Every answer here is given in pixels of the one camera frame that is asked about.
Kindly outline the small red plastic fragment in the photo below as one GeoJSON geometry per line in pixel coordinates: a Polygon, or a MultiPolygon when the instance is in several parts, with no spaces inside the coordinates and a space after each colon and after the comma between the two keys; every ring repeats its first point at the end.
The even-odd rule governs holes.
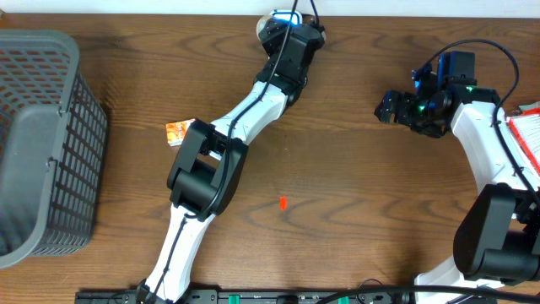
{"type": "Polygon", "coordinates": [[[288,199],[285,196],[281,196],[279,200],[281,210],[286,210],[288,206],[288,199]]]}

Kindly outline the white barcode scanner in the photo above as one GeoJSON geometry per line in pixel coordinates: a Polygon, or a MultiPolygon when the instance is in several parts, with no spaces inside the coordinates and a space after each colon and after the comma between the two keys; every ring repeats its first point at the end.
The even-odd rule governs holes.
{"type": "Polygon", "coordinates": [[[294,24],[294,25],[298,25],[298,24],[303,23],[303,16],[297,10],[291,11],[291,10],[285,10],[285,9],[274,9],[273,11],[270,12],[270,14],[275,19],[281,19],[281,20],[284,20],[284,21],[288,21],[288,22],[290,22],[291,24],[294,24]]]}

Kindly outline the orange snack box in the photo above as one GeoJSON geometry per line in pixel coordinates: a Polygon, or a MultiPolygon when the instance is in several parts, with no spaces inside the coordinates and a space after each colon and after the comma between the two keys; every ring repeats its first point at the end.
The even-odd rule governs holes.
{"type": "Polygon", "coordinates": [[[187,129],[194,122],[194,119],[188,119],[180,122],[169,122],[165,125],[166,138],[169,146],[179,146],[186,137],[187,129]]]}

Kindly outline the red dustpan brush package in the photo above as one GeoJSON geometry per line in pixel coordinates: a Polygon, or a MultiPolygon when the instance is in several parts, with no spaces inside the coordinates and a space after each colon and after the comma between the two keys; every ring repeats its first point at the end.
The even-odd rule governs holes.
{"type": "Polygon", "coordinates": [[[517,143],[539,173],[539,102],[518,106],[519,115],[508,118],[508,125],[517,143]]]}

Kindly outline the grey plastic mesh basket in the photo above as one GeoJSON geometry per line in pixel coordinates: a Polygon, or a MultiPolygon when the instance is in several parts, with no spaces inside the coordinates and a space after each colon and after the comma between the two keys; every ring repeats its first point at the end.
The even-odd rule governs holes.
{"type": "Polygon", "coordinates": [[[91,240],[108,139],[105,111],[58,30],[1,32],[1,266],[91,240]]]}

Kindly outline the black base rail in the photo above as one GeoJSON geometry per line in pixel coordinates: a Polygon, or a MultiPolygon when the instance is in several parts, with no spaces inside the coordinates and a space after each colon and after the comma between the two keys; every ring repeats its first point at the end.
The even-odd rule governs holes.
{"type": "MultiPolygon", "coordinates": [[[[314,304],[331,292],[225,292],[218,290],[189,290],[177,303],[180,304],[314,304]]],[[[135,290],[117,292],[78,292],[75,304],[138,304],[142,303],[135,290]]],[[[342,297],[337,304],[394,304],[413,303],[413,296],[389,296],[386,293],[369,293],[342,297]]]]}

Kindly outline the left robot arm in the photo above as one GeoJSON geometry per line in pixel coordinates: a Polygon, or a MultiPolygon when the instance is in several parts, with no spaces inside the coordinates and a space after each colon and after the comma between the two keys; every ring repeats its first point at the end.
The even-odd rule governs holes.
{"type": "Polygon", "coordinates": [[[154,270],[136,289],[138,303],[175,303],[186,294],[203,236],[234,197],[250,143],[300,98],[326,40],[316,20],[273,16],[259,21],[257,36],[268,59],[248,96],[223,117],[196,119],[186,130],[166,181],[169,228],[154,270]]]}

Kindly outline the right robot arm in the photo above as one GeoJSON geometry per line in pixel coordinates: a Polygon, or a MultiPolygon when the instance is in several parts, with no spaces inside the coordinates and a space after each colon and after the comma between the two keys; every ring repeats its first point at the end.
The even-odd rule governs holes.
{"type": "Polygon", "coordinates": [[[444,52],[413,71],[415,93],[389,90],[375,108],[385,123],[462,145],[478,197],[459,225],[452,255],[415,285],[498,289],[539,279],[539,164],[496,90],[478,86],[472,52],[444,52]]]}

